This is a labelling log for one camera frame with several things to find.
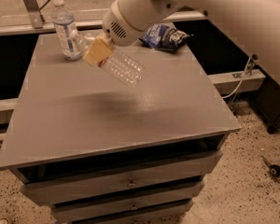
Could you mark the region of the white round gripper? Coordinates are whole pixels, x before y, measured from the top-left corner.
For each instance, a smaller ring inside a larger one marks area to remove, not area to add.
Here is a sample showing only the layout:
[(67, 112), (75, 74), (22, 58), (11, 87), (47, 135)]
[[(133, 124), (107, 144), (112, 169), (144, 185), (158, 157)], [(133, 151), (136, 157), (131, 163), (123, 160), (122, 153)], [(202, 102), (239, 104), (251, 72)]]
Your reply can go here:
[[(103, 30), (122, 47), (132, 44), (154, 23), (178, 11), (174, 0), (116, 0), (103, 16)], [(113, 47), (102, 37), (96, 37), (86, 49), (83, 60), (95, 66), (113, 53)]]

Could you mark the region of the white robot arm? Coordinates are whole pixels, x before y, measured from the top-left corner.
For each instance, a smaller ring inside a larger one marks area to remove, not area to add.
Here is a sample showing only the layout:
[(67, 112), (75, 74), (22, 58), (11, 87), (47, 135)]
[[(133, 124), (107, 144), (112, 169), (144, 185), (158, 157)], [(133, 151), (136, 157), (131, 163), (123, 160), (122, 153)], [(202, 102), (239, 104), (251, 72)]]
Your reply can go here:
[(128, 46), (181, 7), (202, 12), (280, 85), (280, 0), (115, 0), (102, 28), (115, 44)]

